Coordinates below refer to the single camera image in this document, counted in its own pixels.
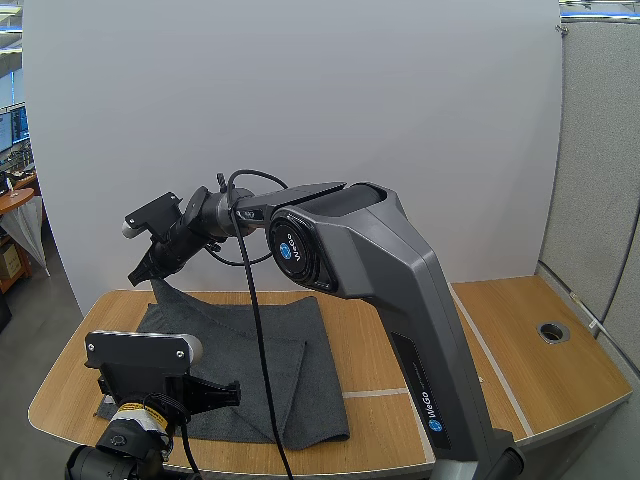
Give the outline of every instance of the blue logo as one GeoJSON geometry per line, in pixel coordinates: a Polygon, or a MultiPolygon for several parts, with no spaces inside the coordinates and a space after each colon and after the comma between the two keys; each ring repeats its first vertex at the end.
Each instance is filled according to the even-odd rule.
{"type": "Polygon", "coordinates": [[[291,258],[291,249],[289,248],[289,245],[287,245],[286,243],[280,244],[280,253],[282,254],[285,260],[289,260],[291,258]]]}
{"type": "Polygon", "coordinates": [[[442,425],[437,420],[429,420],[429,428],[431,430],[433,430],[434,432],[441,432],[442,431],[442,425]]]}

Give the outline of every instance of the yellow label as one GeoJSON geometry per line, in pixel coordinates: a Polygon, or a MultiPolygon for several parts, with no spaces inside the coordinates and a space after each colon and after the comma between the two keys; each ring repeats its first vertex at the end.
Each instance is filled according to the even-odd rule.
{"type": "Polygon", "coordinates": [[[153,419],[160,424],[162,428],[167,429],[167,425],[169,422],[165,420],[165,418],[156,412],[153,408],[144,407],[141,403],[124,403],[119,409],[119,412],[125,412],[128,410],[146,410],[149,415],[153,417],[153,419]]]}

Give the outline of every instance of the gray towel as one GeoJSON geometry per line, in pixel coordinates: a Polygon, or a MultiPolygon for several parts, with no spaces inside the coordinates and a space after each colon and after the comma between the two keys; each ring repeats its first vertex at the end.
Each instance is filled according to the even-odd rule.
{"type": "MultiPolygon", "coordinates": [[[[235,442],[273,442],[255,322],[250,305],[210,305],[153,280],[158,305],[149,305],[139,332],[189,333],[204,355],[191,374],[227,384],[240,381],[239,407],[194,415],[189,436],[235,442]]],[[[278,431],[299,450],[325,440],[346,440],[349,426],[329,341],[315,298],[260,307],[278,431]]],[[[98,415],[110,418],[113,405],[98,415]]]]}

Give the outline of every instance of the computer monitor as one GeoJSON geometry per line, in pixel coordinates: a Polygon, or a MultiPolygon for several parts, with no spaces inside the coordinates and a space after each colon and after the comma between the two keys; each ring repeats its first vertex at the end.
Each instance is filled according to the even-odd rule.
{"type": "Polygon", "coordinates": [[[11,148],[12,145],[11,113],[0,115],[0,151],[11,148]]]}
{"type": "Polygon", "coordinates": [[[13,143],[18,143],[29,138],[29,125],[27,124],[27,109],[25,107],[11,110],[11,125],[13,143]]]}

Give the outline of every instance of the ceiling light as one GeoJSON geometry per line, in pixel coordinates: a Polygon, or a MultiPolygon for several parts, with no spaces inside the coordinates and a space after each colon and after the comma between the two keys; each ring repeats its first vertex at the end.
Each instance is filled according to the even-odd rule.
{"type": "Polygon", "coordinates": [[[0,5],[0,14],[1,15],[15,15],[22,10],[22,7],[19,5],[0,5]]]}
{"type": "Polygon", "coordinates": [[[22,27],[0,27],[0,34],[5,33],[22,33],[22,27]]]}
{"type": "Polygon", "coordinates": [[[0,48],[0,55],[4,55],[6,53],[22,53],[22,47],[0,48]]]}

